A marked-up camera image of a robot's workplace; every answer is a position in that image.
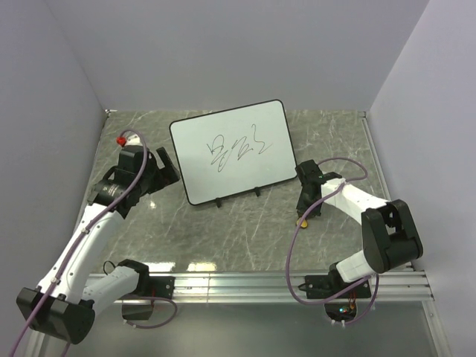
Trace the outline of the yellow bone-shaped eraser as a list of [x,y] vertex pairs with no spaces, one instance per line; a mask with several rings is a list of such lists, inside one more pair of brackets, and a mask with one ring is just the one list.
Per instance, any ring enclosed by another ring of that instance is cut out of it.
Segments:
[[296,221],[296,226],[301,228],[301,229],[306,229],[308,228],[308,222],[306,219],[303,219],[302,217],[300,217],[297,221]]

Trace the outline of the white whiteboard black frame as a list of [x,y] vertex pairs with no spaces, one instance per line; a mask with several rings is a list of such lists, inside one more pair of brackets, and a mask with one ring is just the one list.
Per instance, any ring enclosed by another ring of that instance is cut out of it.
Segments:
[[169,131],[190,205],[260,189],[297,175],[281,100],[176,120]]

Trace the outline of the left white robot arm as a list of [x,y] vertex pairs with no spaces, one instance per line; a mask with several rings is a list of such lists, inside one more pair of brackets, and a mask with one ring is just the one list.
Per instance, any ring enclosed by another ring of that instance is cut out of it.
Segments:
[[142,145],[127,144],[96,183],[73,237],[53,268],[36,288],[23,288],[16,298],[29,327],[69,344],[79,344],[95,318],[116,300],[172,297],[174,279],[154,281],[149,266],[131,259],[119,262],[112,272],[88,285],[86,282],[100,252],[125,221],[141,197],[179,181],[165,148],[155,153]]

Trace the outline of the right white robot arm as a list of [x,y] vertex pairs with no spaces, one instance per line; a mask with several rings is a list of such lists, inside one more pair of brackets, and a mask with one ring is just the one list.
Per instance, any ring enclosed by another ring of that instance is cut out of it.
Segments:
[[361,227],[362,248],[350,257],[333,263],[325,275],[308,275],[299,285],[310,300],[368,298],[369,282],[423,255],[423,245],[408,204],[388,201],[353,186],[336,172],[324,173],[313,160],[295,168],[301,184],[298,198],[297,230],[321,215],[323,204],[331,205],[354,219]]

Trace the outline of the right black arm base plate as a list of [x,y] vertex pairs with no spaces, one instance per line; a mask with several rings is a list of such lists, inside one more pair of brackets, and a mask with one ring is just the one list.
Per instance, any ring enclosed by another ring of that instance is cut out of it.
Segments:
[[[349,287],[351,283],[345,283],[340,277],[331,278],[329,275],[306,275],[304,282],[298,289],[306,293],[306,298],[310,300],[322,300],[339,293]],[[352,290],[340,295],[339,298],[370,298],[371,290],[369,281],[365,280]]]

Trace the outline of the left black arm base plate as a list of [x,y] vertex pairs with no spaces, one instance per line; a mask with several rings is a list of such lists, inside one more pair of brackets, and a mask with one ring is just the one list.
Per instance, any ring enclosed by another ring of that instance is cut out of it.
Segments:
[[171,275],[166,276],[149,276],[138,295],[141,297],[159,297],[172,299],[175,288],[175,278]]

